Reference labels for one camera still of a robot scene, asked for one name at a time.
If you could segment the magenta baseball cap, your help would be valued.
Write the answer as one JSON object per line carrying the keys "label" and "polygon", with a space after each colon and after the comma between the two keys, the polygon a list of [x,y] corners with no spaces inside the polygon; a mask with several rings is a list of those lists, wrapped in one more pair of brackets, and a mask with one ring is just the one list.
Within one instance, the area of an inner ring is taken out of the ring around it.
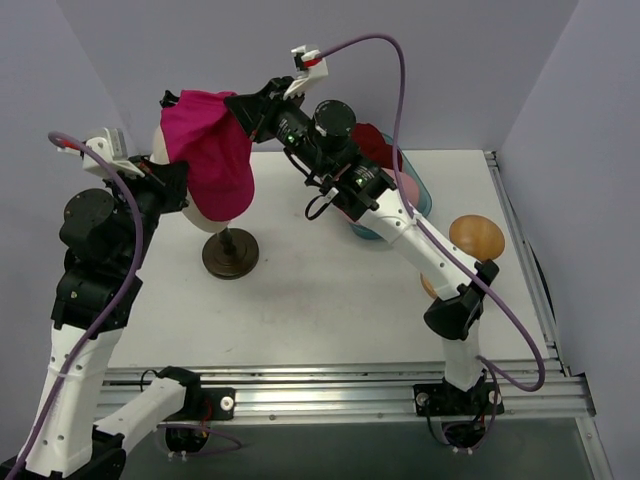
{"label": "magenta baseball cap", "polygon": [[208,221],[225,222],[251,205],[255,183],[252,143],[225,101],[231,91],[183,90],[161,111],[159,129],[168,160],[188,165],[187,188]]}

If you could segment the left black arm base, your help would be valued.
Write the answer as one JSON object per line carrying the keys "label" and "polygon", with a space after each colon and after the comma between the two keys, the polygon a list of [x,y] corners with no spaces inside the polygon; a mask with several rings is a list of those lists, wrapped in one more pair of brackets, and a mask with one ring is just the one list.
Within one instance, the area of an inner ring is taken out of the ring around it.
{"label": "left black arm base", "polygon": [[199,454],[211,434],[204,431],[214,421],[230,421],[234,418],[236,390],[231,387],[200,388],[195,394],[188,393],[185,406],[170,415],[165,424],[189,424],[187,427],[167,427],[164,442],[171,452]]}

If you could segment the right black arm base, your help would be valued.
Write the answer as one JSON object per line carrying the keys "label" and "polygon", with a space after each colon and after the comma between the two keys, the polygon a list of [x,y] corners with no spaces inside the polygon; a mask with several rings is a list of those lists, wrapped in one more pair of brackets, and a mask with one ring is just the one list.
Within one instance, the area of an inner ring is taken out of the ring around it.
{"label": "right black arm base", "polygon": [[480,379],[466,392],[446,381],[414,384],[414,407],[431,437],[454,452],[473,453],[485,441],[497,416],[505,413],[494,383]]}

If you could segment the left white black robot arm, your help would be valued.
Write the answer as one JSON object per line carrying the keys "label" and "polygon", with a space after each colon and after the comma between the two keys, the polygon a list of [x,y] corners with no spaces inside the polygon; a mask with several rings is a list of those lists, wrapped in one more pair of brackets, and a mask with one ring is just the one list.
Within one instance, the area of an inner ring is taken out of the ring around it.
{"label": "left white black robot arm", "polygon": [[103,188],[74,195],[59,232],[64,272],[52,310],[51,354],[38,411],[5,479],[116,479],[128,454],[161,423],[193,433],[211,404],[200,376],[166,367],[138,396],[102,420],[94,417],[113,351],[128,325],[142,282],[140,269],[163,215],[189,206],[184,161],[161,163],[127,154],[119,130],[79,141],[52,132]]}

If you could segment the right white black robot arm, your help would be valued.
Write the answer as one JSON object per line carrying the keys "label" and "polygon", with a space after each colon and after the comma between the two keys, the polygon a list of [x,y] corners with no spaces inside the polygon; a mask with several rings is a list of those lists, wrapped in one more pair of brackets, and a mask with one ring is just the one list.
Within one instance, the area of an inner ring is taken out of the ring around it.
{"label": "right white black robot arm", "polygon": [[443,343],[444,400],[455,412],[469,411],[480,400],[477,383],[483,375],[477,322],[498,266],[466,254],[404,205],[398,181],[354,141],[356,116],[347,104],[326,100],[307,115],[302,102],[286,97],[283,79],[276,78],[224,104],[251,141],[278,140],[325,203],[375,232],[430,282],[436,298],[424,321]]}

